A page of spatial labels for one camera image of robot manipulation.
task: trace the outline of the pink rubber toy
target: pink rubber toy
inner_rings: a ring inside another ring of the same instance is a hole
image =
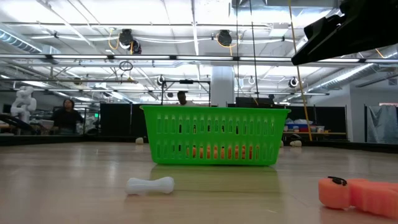
[[[350,206],[376,215],[398,219],[398,184],[366,179],[320,179],[319,200],[329,208]]]

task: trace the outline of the gray curtain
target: gray curtain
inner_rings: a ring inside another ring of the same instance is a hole
[[[398,119],[395,106],[368,106],[368,142],[398,144]]]

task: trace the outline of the wooden floor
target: wooden floor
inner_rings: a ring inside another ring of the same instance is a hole
[[[0,223],[397,223],[322,207],[328,175],[398,182],[398,155],[285,147],[272,167],[160,166],[148,145],[0,147]],[[130,177],[164,176],[170,195],[124,193]]]

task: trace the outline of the white pillar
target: white pillar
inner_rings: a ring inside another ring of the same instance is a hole
[[[213,67],[211,74],[211,104],[226,107],[234,103],[234,72],[233,67]]]

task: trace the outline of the green plastic basket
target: green plastic basket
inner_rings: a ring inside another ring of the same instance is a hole
[[[158,164],[272,165],[290,110],[143,106]]]

